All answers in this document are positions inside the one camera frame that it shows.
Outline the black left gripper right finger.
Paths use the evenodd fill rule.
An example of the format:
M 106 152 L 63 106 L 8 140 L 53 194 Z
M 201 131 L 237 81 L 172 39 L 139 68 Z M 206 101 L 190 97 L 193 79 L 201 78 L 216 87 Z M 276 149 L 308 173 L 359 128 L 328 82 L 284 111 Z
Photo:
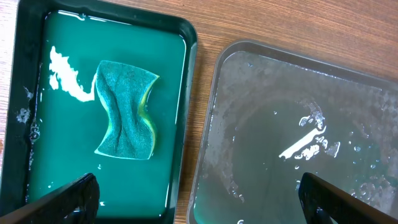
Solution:
M 302 176 L 298 196 L 307 224 L 397 224 L 397 219 L 309 172 Z

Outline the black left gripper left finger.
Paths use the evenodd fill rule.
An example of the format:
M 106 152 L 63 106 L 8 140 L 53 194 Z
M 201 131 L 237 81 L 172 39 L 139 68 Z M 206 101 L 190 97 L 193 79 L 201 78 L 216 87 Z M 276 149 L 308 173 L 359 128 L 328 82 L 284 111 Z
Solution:
M 1 223 L 94 223 L 98 212 L 100 187 L 87 173 L 37 201 L 1 217 Z

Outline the green and yellow sponge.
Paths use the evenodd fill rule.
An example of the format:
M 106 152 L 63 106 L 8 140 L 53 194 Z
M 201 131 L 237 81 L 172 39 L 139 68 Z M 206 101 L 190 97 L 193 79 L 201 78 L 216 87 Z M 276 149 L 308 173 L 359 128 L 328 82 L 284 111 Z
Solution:
M 95 87 L 108 115 L 108 128 L 95 153 L 117 159 L 147 160 L 156 140 L 146 102 L 159 76 L 133 65 L 100 61 Z

